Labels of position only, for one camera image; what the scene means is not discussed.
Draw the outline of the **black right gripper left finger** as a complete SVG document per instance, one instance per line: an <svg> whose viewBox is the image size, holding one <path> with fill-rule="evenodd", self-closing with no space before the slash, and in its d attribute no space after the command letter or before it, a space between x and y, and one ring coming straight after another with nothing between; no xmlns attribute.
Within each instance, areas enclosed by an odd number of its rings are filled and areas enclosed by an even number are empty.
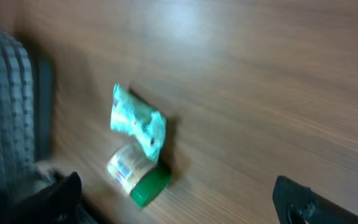
<svg viewBox="0 0 358 224"><path fill-rule="evenodd" d="M40 192L0 214L2 224L78 223L82 183L77 172L61 177Z"/></svg>

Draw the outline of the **mint green wipes packet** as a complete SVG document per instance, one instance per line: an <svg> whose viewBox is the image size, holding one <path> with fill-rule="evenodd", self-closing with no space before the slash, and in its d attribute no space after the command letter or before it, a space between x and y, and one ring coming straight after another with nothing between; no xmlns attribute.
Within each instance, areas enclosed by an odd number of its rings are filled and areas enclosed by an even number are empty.
<svg viewBox="0 0 358 224"><path fill-rule="evenodd" d="M134 136L148 159L156 163L166 138L167 120L153 107L115 84L110 128Z"/></svg>

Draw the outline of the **jar with green lid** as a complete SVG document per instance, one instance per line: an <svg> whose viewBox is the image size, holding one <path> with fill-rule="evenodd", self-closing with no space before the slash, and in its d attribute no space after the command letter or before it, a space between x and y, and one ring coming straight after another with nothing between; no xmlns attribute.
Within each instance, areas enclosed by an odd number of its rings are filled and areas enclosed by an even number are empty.
<svg viewBox="0 0 358 224"><path fill-rule="evenodd" d="M106 164L106 172L112 184L140 208L152 202L172 181L170 169L147 158L137 142L119 148Z"/></svg>

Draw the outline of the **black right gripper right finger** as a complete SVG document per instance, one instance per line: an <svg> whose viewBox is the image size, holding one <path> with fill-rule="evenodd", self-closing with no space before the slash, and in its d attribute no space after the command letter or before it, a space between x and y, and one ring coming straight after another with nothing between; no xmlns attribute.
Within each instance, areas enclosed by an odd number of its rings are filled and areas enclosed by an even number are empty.
<svg viewBox="0 0 358 224"><path fill-rule="evenodd" d="M280 224L358 224L358 216L280 175L273 189Z"/></svg>

